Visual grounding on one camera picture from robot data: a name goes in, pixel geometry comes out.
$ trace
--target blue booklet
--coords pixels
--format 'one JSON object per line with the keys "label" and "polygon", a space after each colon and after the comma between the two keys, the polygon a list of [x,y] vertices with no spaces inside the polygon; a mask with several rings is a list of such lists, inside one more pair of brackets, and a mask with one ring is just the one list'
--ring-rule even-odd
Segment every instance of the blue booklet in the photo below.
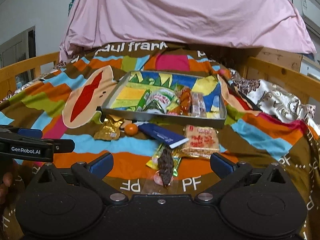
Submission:
{"label": "blue booklet", "polygon": [[189,140],[180,134],[153,123],[137,122],[135,124],[139,127],[140,131],[168,145],[171,149],[174,149]]}

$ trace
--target silver bolt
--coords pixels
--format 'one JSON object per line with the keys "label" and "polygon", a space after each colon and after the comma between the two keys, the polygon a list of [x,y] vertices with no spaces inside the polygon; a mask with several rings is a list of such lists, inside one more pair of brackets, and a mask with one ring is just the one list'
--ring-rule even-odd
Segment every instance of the silver bolt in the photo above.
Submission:
{"label": "silver bolt", "polygon": [[198,195],[198,198],[199,198],[200,200],[202,200],[202,201],[210,201],[210,200],[213,199],[213,196],[212,196],[212,194],[210,194],[210,193],[204,192],[204,193],[200,193],[200,194]]}
{"label": "silver bolt", "polygon": [[110,195],[110,199],[112,201],[116,201],[116,202],[119,202],[119,201],[122,201],[125,199],[125,194],[122,194],[122,193],[113,193]]}
{"label": "silver bolt", "polygon": [[165,200],[164,200],[164,199],[159,199],[159,200],[158,200],[158,203],[159,203],[160,205],[163,205],[163,204],[165,203]]}

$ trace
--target patterned blanket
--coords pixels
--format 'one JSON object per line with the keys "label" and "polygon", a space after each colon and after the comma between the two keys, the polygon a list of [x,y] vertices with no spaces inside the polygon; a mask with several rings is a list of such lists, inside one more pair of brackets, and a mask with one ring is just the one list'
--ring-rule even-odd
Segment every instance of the patterned blanket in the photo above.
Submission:
{"label": "patterned blanket", "polygon": [[[55,155],[58,168],[70,167],[77,161],[90,162],[109,151],[114,156],[114,168],[104,181],[129,197],[140,193],[150,177],[146,163],[159,143],[142,133],[134,137],[122,133],[119,140],[113,141],[93,139],[102,126],[100,106],[125,73],[133,70],[215,76],[227,109],[225,126],[218,134],[221,154],[233,162],[247,161],[257,168],[278,161],[309,210],[301,236],[308,240],[320,238],[319,136],[315,130],[301,120],[283,123],[263,113],[238,93],[228,69],[186,44],[163,41],[107,44],[4,100],[0,104],[0,124],[40,129],[43,138],[73,139],[76,147],[72,153]],[[160,78],[161,85],[166,81],[165,77]],[[184,127],[180,125],[161,125],[183,134]],[[21,163],[20,176],[4,208],[3,229],[10,240],[22,235],[14,218],[15,203],[41,165]],[[195,196],[218,181],[209,161],[183,158],[175,193]]]}

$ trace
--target white air conditioner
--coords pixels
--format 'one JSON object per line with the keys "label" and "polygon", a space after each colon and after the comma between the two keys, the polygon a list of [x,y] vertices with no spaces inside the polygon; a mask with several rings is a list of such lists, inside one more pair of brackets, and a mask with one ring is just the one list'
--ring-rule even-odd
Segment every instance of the white air conditioner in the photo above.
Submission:
{"label": "white air conditioner", "polygon": [[320,38],[320,9],[309,0],[292,0],[308,30]]}

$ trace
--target pink sheet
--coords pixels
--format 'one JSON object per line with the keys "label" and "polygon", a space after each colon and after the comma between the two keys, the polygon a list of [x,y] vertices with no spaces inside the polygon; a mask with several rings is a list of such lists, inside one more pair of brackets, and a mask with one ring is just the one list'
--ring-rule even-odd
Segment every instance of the pink sheet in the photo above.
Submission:
{"label": "pink sheet", "polygon": [[144,40],[316,53],[288,0],[75,0],[60,58]]}

